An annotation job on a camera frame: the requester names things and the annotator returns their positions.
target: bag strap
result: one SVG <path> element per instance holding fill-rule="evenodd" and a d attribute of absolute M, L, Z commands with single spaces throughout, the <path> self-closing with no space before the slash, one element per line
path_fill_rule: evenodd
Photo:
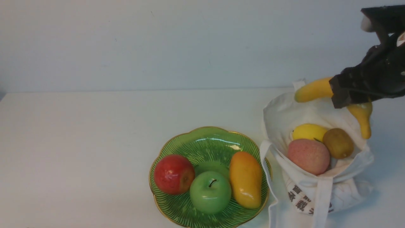
<path fill-rule="evenodd" d="M 315 209 L 312 218 L 312 228 L 324 228 L 326 225 L 332 186 L 333 177 L 319 177 L 315 193 Z"/>
<path fill-rule="evenodd" d="M 267 165 L 266 165 L 266 155 L 269 152 L 270 146 L 272 145 L 272 143 L 268 140 L 264 140 L 261 145 L 260 145 L 260 161 L 262 163 L 262 167 L 264 170 L 264 173 L 266 174 L 266 180 L 267 180 L 267 185 L 269 186 L 270 189 L 270 193 L 271 195 L 274 197 L 274 201 L 270 204 L 269 206 L 269 228 L 274 228 L 276 227 L 276 207 L 275 205 L 277 205 L 278 203 L 278 199 L 275 196 L 274 192 L 273 192 L 273 182 L 271 180 L 271 176 L 269 173 L 269 170 L 267 169 Z"/>
<path fill-rule="evenodd" d="M 299 88 L 305 85 L 305 79 L 299 79 L 297 81 L 293 81 L 292 85 L 294 86 L 294 90 L 297 91 Z"/>

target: fruit bowl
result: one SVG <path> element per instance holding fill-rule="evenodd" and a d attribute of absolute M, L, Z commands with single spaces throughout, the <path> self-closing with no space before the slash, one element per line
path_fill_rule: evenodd
<path fill-rule="evenodd" d="M 170 139 L 161 149 L 149 172 L 149 185 L 162 215 L 177 225 L 189 228 L 238 227 L 256 217 L 269 199 L 269 187 L 263 169 L 260 207 L 246 209 L 232 197 L 226 208 L 217 214 L 198 211 L 191 202 L 189 191 L 179 195 L 160 191 L 153 178 L 157 163 L 167 155 L 179 154 L 186 157 L 194 166 L 197 177 L 203 171 L 217 169 L 215 171 L 221 172 L 224 168 L 228 169 L 232 156 L 239 151 L 248 152 L 261 163 L 258 146 L 241 133 L 218 127 L 201 127 Z M 267 159 L 266 165 L 272 178 Z"/>

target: white wall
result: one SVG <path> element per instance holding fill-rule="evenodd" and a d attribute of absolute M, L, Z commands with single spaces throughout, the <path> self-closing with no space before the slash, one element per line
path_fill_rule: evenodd
<path fill-rule="evenodd" d="M 370 6 L 403 0 L 2 0 L 0 91 L 290 86 L 378 44 Z"/>

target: red apple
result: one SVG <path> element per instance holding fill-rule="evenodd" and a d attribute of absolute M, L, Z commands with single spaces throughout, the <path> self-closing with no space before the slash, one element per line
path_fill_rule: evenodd
<path fill-rule="evenodd" d="M 167 155 L 156 165 L 153 178 L 164 193 L 179 195 L 190 189 L 195 178 L 191 162 L 181 155 Z"/>

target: gold rim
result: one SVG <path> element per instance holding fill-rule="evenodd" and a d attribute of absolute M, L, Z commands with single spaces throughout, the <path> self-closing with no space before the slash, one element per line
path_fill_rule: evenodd
<path fill-rule="evenodd" d="M 156 207 L 158 208 L 158 210 L 160 211 L 160 213 L 161 213 L 165 218 L 167 218 L 169 221 L 171 221 L 172 223 L 175 223 L 175 224 L 177 224 L 177 225 L 179 225 L 179 226 L 181 226 L 181 227 L 185 227 L 185 228 L 191 228 L 191 227 L 189 227 L 189 226 L 183 226 L 183 225 L 179 224 L 178 222 L 173 221 L 171 218 L 167 217 L 167 216 L 165 215 L 165 213 L 163 213 L 163 211 L 160 209 L 160 207 L 159 207 L 159 205 L 158 205 L 158 202 L 156 201 L 156 196 L 155 196 L 155 194 L 153 193 L 153 190 L 152 190 L 152 184 L 151 184 L 151 178 L 150 178 L 150 176 L 151 176 L 151 173 L 152 173 L 153 164 L 159 159 L 159 157 L 160 157 L 160 155 L 161 155 L 161 153 L 162 153 L 162 151 L 163 151 L 163 148 L 164 148 L 171 140 L 173 140 L 174 138 L 177 138 L 177 137 L 179 137 L 179 136 L 182 136 L 182 135 L 190 134 L 191 132 L 196 131 L 196 130 L 199 130 L 199 129 L 202 129 L 202 128 L 217 128 L 217 129 L 220 129 L 220 130 L 229 132 L 229 133 L 234 133 L 234 134 L 242 135 L 242 136 L 248 138 L 250 141 L 252 141 L 252 142 L 254 143 L 254 145 L 257 147 L 257 149 L 260 151 L 260 149 L 259 149 L 259 147 L 257 146 L 256 142 L 255 142 L 253 139 L 251 139 L 249 136 L 244 135 L 244 134 L 239 133 L 239 132 L 236 132 L 236 131 L 228 131 L 228 130 L 226 130 L 226 129 L 223 129 L 223 128 L 220 128 L 220 127 L 215 127 L 215 126 L 197 127 L 197 128 L 195 128 L 194 130 L 191 130 L 191 131 L 189 131 L 189 132 L 187 132 L 187 133 L 181 133 L 181 134 L 176 135 L 176 136 L 172 137 L 171 139 L 169 139 L 169 140 L 162 146 L 162 148 L 160 149 L 160 152 L 159 152 L 158 156 L 157 156 L 156 159 L 153 161 L 153 163 L 152 163 L 152 165 L 151 165 L 151 168 L 149 169 L 149 188 L 150 188 L 150 190 L 151 190 L 151 192 L 152 192 L 152 194 L 153 194 L 153 200 L 155 201 L 155 205 L 156 205 Z M 264 159 L 265 159 L 266 163 L 267 163 L 267 164 L 269 165 L 269 167 L 270 167 L 270 170 L 269 170 L 269 171 L 270 171 L 270 179 L 273 180 L 273 169 L 271 168 L 271 165 L 270 165 L 269 160 L 268 160 L 266 157 L 265 157 Z M 243 225 L 243 224 L 245 224 L 245 223 L 251 221 L 252 219 L 254 219 L 257 215 L 259 215 L 259 214 L 263 211 L 264 207 L 265 207 L 266 204 L 267 204 L 267 201 L 269 200 L 269 196 L 270 196 L 270 189 L 269 189 L 268 186 L 267 186 L 267 189 L 268 189 L 268 191 L 267 191 L 267 196 L 266 196 L 266 199 L 264 200 L 263 206 L 260 208 L 260 210 L 257 211 L 257 213 L 256 213 L 255 215 L 253 215 L 251 219 L 249 219 L 249 220 L 247 220 L 247 221 L 245 221 L 245 222 L 243 222 L 243 223 L 241 223 L 241 224 L 239 224 L 239 225 L 237 225 L 237 226 L 234 226 L 234 227 L 232 227 L 232 228 L 236 228 L 236 227 L 238 227 L 238 226 L 241 226 L 241 225 Z"/>

